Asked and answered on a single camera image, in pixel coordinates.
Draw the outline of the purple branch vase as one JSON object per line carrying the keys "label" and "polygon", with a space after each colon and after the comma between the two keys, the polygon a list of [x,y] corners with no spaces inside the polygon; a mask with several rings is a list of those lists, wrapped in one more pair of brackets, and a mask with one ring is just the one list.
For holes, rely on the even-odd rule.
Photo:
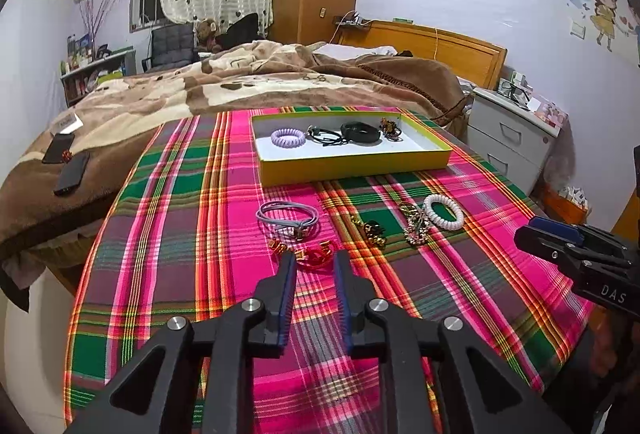
{"label": "purple branch vase", "polygon": [[98,35],[107,17],[114,9],[119,0],[81,0],[79,3],[79,13],[84,24],[85,34],[89,36],[92,46],[92,55],[96,57],[96,47],[98,45]]}

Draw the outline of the orange storage box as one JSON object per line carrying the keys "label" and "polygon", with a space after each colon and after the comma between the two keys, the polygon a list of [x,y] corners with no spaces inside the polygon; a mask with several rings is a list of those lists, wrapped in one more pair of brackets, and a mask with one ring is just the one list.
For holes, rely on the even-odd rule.
{"label": "orange storage box", "polygon": [[534,195],[548,217],[571,225],[587,222],[588,211],[585,208],[560,196],[546,183],[538,183],[534,189]]}

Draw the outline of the brown patterned blanket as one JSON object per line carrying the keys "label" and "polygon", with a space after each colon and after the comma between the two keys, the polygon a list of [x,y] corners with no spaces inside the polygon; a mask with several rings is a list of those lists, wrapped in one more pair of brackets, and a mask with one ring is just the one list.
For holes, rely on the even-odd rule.
{"label": "brown patterned blanket", "polygon": [[[301,44],[255,41],[175,70],[106,81],[60,113],[17,160],[1,186],[1,256],[73,232],[100,217],[148,145],[169,121],[226,110],[364,106],[417,111],[440,125],[458,118],[466,97],[450,68],[418,57],[353,60]],[[87,150],[77,191],[56,197],[61,172],[42,159],[55,131],[79,119],[70,147]]]}

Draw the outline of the window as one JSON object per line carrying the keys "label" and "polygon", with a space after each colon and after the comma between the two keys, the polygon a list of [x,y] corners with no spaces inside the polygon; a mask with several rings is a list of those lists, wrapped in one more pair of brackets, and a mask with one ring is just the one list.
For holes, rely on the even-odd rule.
{"label": "window", "polygon": [[130,0],[129,31],[137,32],[166,26],[169,23],[160,0]]}

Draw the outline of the black wristband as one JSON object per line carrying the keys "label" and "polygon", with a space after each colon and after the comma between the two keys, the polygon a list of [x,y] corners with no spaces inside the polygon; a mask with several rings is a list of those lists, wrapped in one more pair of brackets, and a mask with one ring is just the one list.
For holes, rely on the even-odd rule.
{"label": "black wristband", "polygon": [[341,125],[341,135],[345,143],[371,145],[380,140],[381,132],[371,124],[352,121]]}

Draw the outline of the dark phone with red charm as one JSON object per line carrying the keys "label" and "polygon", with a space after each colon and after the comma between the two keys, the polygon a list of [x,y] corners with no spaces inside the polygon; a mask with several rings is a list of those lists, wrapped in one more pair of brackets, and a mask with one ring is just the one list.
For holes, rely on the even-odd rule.
{"label": "dark phone with red charm", "polygon": [[45,165],[58,165],[66,162],[68,156],[70,156],[70,147],[72,147],[74,139],[74,133],[55,134],[41,162]]}

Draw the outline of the white drawer nightstand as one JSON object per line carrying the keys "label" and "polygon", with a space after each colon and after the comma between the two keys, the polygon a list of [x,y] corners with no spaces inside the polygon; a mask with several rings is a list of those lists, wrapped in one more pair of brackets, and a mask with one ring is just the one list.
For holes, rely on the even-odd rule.
{"label": "white drawer nightstand", "polygon": [[529,195],[560,130],[496,91],[475,88],[472,95],[466,144]]}

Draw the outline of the black smartphone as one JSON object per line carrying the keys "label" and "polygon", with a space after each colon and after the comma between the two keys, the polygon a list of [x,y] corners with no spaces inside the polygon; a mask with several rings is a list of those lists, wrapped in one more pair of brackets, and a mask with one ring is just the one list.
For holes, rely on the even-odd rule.
{"label": "black smartphone", "polygon": [[90,153],[83,151],[66,163],[53,190],[56,197],[66,196],[76,191],[81,184],[89,159]]}

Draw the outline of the white desk shelf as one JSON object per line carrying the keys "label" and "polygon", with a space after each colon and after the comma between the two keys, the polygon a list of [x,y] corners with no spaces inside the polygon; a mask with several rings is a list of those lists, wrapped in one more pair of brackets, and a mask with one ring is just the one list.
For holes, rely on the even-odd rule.
{"label": "white desk shelf", "polygon": [[132,46],[85,64],[60,77],[67,107],[73,107],[107,80],[137,73],[136,50]]}

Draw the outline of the yellow shallow box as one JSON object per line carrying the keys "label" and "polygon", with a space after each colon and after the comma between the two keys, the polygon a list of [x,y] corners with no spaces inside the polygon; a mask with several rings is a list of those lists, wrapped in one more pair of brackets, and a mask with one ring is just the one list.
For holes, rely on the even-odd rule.
{"label": "yellow shallow box", "polygon": [[[343,143],[323,145],[305,136],[296,147],[273,143],[277,134],[293,137],[320,130],[321,139],[333,139],[346,122],[360,121],[381,129],[383,122],[396,125],[398,139],[371,145]],[[273,113],[250,118],[262,186],[275,187],[410,171],[446,168],[452,147],[439,137],[427,121],[396,110],[322,110],[303,113]]]}

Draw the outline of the wooden headboard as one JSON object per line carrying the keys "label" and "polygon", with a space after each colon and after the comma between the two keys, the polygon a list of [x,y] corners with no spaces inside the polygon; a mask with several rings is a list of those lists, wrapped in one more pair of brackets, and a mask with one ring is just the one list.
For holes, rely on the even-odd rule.
{"label": "wooden headboard", "polygon": [[342,25],[338,44],[373,49],[393,46],[398,52],[447,65],[456,76],[496,90],[506,61],[506,49],[455,32],[406,23],[374,20],[364,26]]}

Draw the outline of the black office chair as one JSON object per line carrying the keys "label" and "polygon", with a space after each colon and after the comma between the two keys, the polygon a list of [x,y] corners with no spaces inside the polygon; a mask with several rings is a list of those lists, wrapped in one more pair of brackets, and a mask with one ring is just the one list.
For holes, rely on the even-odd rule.
{"label": "black office chair", "polygon": [[191,23],[171,24],[151,31],[151,52],[141,61],[144,72],[162,72],[200,59]]}

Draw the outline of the brown teddy bear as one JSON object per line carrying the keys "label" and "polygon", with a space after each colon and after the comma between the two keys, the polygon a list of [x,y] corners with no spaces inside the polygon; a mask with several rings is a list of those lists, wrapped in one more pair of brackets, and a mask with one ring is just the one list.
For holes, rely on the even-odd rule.
{"label": "brown teddy bear", "polygon": [[198,52],[218,53],[221,50],[217,43],[217,24],[212,18],[201,20],[195,25],[195,40]]}

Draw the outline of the pink plaid tablecloth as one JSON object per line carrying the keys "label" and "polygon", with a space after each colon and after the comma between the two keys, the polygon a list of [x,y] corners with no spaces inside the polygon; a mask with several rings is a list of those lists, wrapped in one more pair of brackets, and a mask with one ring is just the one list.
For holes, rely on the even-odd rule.
{"label": "pink plaid tablecloth", "polygon": [[[345,353],[330,256],[345,249],[381,297],[426,319],[458,315],[534,390],[584,333],[592,305],[552,265],[518,250],[534,203],[453,136],[446,168],[263,187],[249,110],[160,126],[131,168],[88,255],[68,329],[64,414],[73,419],[160,326],[206,321],[248,298],[290,243],[256,219],[318,212],[292,244],[302,260],[290,339],[255,366],[261,433],[372,433],[373,362]],[[385,229],[367,244],[351,215]]]}

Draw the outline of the girl wall sticker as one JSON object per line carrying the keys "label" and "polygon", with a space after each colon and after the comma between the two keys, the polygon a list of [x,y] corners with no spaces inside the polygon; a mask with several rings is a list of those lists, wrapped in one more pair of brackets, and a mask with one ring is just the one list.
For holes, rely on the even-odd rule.
{"label": "girl wall sticker", "polygon": [[616,32],[629,36],[625,26],[616,20],[617,0],[593,0],[594,9],[590,16],[591,23],[597,29],[596,41],[599,46],[605,44],[606,50],[612,52]]}

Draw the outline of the white paper card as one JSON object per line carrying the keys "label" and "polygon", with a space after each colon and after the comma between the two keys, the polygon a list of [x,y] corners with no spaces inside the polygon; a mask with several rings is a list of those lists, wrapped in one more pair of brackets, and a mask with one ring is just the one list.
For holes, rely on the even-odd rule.
{"label": "white paper card", "polygon": [[78,129],[82,128],[84,123],[77,115],[77,113],[69,113],[61,119],[58,119],[50,129],[50,134],[52,136],[62,134],[69,135],[73,134]]}

